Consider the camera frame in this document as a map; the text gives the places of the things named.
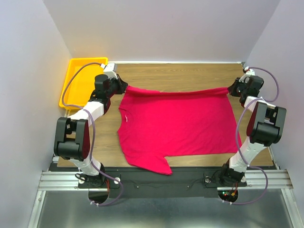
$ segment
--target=metal frame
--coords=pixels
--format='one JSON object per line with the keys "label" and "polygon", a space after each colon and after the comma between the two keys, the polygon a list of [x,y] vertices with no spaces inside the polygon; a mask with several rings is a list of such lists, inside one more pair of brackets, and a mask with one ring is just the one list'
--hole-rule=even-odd
{"label": "metal frame", "polygon": [[[268,175],[268,188],[281,189],[289,216],[295,228],[304,228],[300,213],[296,206],[293,195],[293,186],[289,178],[287,170],[266,170]],[[78,179],[75,177],[77,172],[42,172],[36,200],[29,221],[29,228],[35,228],[38,225],[41,214],[43,201],[47,191],[88,191],[88,189],[78,188]],[[263,189],[265,187],[265,177],[263,173],[254,170],[248,170],[245,173],[247,187],[239,187],[239,189]],[[218,188],[218,190],[226,190],[230,188]],[[90,189],[97,191],[107,191],[107,189]]]}

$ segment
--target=white bracket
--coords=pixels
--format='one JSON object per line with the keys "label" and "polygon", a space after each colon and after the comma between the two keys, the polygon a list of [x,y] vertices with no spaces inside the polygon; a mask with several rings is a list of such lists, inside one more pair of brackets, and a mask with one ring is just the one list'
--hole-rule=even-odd
{"label": "white bracket", "polygon": [[70,159],[70,161],[72,163],[75,164],[75,166],[77,166],[78,168],[81,169],[81,171],[85,174],[85,175],[89,175],[89,176],[96,176],[99,174],[99,172],[93,167],[92,162],[94,162],[94,165],[100,169],[101,164],[99,161],[97,161],[94,157],[92,157],[92,160],[90,161],[90,156],[87,156],[86,159],[84,159],[84,161],[79,161],[76,159]]}
{"label": "white bracket", "polygon": [[118,79],[118,77],[116,75],[116,69],[117,69],[117,65],[115,63],[109,63],[104,68],[104,74],[107,75],[108,78],[116,78],[116,79]]}
{"label": "white bracket", "polygon": [[[241,152],[248,164],[250,164],[252,160],[265,148],[266,146],[263,144],[250,143],[250,138],[247,136],[245,142],[241,146]],[[229,168],[237,172],[246,172],[247,165],[243,161],[239,151],[230,158]]]}
{"label": "white bracket", "polygon": [[[94,121],[104,115],[105,111],[104,111],[104,105],[100,102],[97,101],[91,101],[88,102],[83,109],[86,109],[90,112],[90,114],[92,115]],[[89,118],[89,115],[86,111],[84,111],[83,109],[79,110],[77,113],[69,116],[68,118],[71,118],[71,120],[80,120],[80,119],[84,119],[84,120],[88,120],[89,122],[89,126],[92,124],[91,123],[91,119]]]}
{"label": "white bracket", "polygon": [[[248,97],[246,98],[244,107],[246,107],[246,106],[247,106],[251,101],[253,101],[254,99],[257,99],[257,97],[248,96]],[[251,112],[253,112],[253,110],[254,110],[254,108],[255,108],[257,102],[261,102],[261,103],[267,104],[267,106],[268,106],[269,108],[273,108],[273,109],[274,109],[274,108],[276,107],[275,105],[270,104],[270,103],[268,103],[268,102],[266,102],[266,101],[264,101],[264,100],[257,100],[257,101],[255,101],[255,102],[253,102],[253,103],[248,107],[248,110],[251,111]]]}

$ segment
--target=screw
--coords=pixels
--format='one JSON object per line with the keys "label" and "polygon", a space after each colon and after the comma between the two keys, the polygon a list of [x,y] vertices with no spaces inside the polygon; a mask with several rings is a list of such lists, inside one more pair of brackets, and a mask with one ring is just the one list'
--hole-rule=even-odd
{"label": "screw", "polygon": [[209,184],[209,183],[211,182],[211,179],[210,179],[209,176],[206,176],[206,177],[205,177],[205,182],[206,182],[207,184]]}

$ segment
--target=cable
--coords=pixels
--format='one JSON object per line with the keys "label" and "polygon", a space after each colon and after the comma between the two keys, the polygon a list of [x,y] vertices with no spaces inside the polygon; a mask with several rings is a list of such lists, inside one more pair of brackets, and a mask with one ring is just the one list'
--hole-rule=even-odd
{"label": "cable", "polygon": [[123,186],[123,184],[122,184],[119,180],[117,180],[117,179],[115,179],[114,177],[111,177],[111,176],[105,174],[104,172],[102,172],[101,170],[99,170],[98,167],[96,167],[95,164],[94,164],[94,162],[92,161],[93,148],[94,148],[95,135],[96,135],[96,128],[95,128],[94,118],[93,118],[93,116],[91,115],[91,113],[90,113],[88,110],[83,109],[83,107],[81,107],[81,106],[78,106],[78,105],[76,105],[76,104],[66,104],[66,103],[64,102],[65,94],[66,94],[66,92],[67,92],[68,87],[71,85],[73,79],[78,75],[78,73],[79,73],[83,68],[85,68],[86,66],[89,66],[89,65],[101,65],[101,63],[97,63],[97,62],[88,63],[88,64],[83,65],[79,70],[77,70],[77,72],[73,75],[73,77],[71,78],[71,80],[70,80],[70,81],[68,82],[68,84],[66,85],[66,88],[64,89],[63,94],[62,94],[61,102],[62,102],[62,104],[63,104],[65,107],[76,107],[76,108],[79,108],[79,109],[84,110],[84,111],[89,115],[89,118],[90,118],[91,123],[92,123],[92,128],[93,128],[93,138],[92,138],[92,144],[91,144],[91,148],[90,148],[90,152],[89,152],[90,163],[92,163],[92,166],[94,167],[94,169],[96,169],[101,175],[103,175],[103,176],[105,176],[105,177],[107,177],[107,178],[109,178],[109,179],[111,179],[111,180],[113,180],[113,181],[118,182],[119,185],[120,185],[120,187],[121,187],[121,190],[120,190],[118,196],[117,196],[114,200],[112,200],[112,201],[110,201],[110,202],[108,202],[108,203],[98,204],[98,203],[95,203],[94,201],[91,201],[91,204],[94,204],[94,205],[96,205],[96,206],[108,206],[108,205],[113,204],[114,202],[116,202],[116,201],[121,197],[121,195],[122,195],[122,193],[123,193],[123,191],[124,191],[124,186]]}
{"label": "cable", "polygon": [[[274,79],[275,84],[276,84],[276,88],[277,88],[276,96],[275,96],[275,98],[274,98],[273,100],[265,100],[265,101],[267,101],[267,102],[274,102],[274,101],[276,101],[276,99],[279,97],[279,94],[280,94],[279,84],[278,84],[278,82],[277,82],[276,77],[275,77],[272,73],[270,73],[268,70],[265,70],[265,69],[260,68],[260,67],[249,67],[249,69],[258,69],[258,70],[265,71],[265,72],[267,72],[267,73]],[[251,102],[249,102],[249,103],[246,105],[246,107],[245,107],[245,109],[244,109],[244,111],[243,111],[242,115],[240,116],[240,118],[239,118],[239,120],[238,120],[238,123],[237,123],[235,139],[236,139],[236,144],[237,144],[237,150],[238,150],[240,156],[242,157],[244,163],[245,163],[249,168],[252,168],[252,169],[256,169],[256,170],[262,171],[262,173],[265,175],[266,185],[265,185],[264,191],[262,192],[262,194],[261,194],[258,198],[254,199],[254,200],[252,200],[252,201],[244,202],[244,203],[232,203],[232,202],[229,202],[230,204],[233,204],[233,205],[246,205],[246,204],[254,203],[254,202],[258,201],[260,198],[262,198],[262,197],[265,195],[265,193],[267,192],[267,188],[268,188],[268,177],[267,177],[266,172],[265,172],[262,168],[260,168],[260,167],[249,165],[248,162],[246,161],[246,159],[245,159],[245,157],[244,157],[242,151],[241,151],[241,148],[240,148],[239,144],[238,144],[238,129],[239,129],[239,126],[240,126],[240,124],[241,124],[241,121],[242,121],[242,119],[243,119],[243,117],[244,117],[244,114],[245,114],[246,110],[250,107],[250,105],[251,105],[252,103],[254,103],[254,102],[256,102],[256,101],[259,101],[259,100],[264,100],[264,99],[263,99],[263,98],[256,98],[256,99],[252,100]]]}
{"label": "cable", "polygon": [[265,101],[267,101],[267,102],[274,102],[274,101],[276,101],[277,98],[279,97],[279,94],[280,94],[280,87],[279,87],[279,83],[277,82],[276,77],[275,77],[272,73],[270,73],[268,70],[265,70],[265,69],[260,68],[260,67],[255,67],[255,66],[251,66],[251,67],[250,67],[250,66],[249,66],[248,69],[262,70],[262,71],[268,73],[268,74],[274,79],[275,84],[276,84],[276,96],[275,96],[275,98],[274,98],[273,100],[265,100]]}

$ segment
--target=metal floor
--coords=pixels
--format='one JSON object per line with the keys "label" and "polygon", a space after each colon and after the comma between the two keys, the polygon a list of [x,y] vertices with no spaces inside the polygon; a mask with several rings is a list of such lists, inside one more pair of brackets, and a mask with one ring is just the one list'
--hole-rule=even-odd
{"label": "metal floor", "polygon": [[[262,190],[239,190],[249,201]],[[46,193],[39,228],[292,228],[280,189],[256,203],[230,206],[215,198],[122,199],[116,205],[90,205],[85,191]]]}

